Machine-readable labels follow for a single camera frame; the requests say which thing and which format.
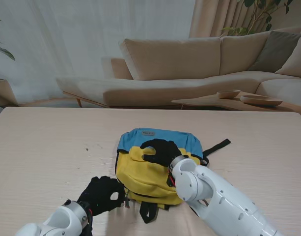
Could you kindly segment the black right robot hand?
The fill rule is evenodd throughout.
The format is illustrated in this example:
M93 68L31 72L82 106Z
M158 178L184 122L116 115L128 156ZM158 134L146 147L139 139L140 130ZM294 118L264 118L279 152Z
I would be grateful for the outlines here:
M140 148L153 148L155 154L144 154L143 160L159 164L163 167L169 167L171 162L179 156L182 156L181 151L173 141L167 141L164 139L152 139L141 144Z

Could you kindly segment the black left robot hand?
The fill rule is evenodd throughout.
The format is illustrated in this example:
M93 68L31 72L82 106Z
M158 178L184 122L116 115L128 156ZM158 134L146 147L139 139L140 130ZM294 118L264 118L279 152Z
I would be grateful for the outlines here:
M124 201L123 184L108 176L93 177L77 200L88 203L93 216L121 207Z

